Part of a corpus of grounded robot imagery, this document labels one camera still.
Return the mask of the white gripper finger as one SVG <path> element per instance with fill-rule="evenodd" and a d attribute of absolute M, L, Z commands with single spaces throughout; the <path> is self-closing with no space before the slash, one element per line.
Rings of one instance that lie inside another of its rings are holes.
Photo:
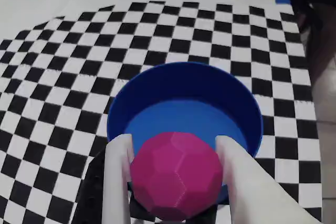
<path fill-rule="evenodd" d="M 318 223 L 234 139 L 215 141 L 232 223 Z"/>
<path fill-rule="evenodd" d="M 131 134 L 121 134 L 105 149 L 103 177 L 103 222 L 130 223 L 128 182 L 134 159 Z"/>

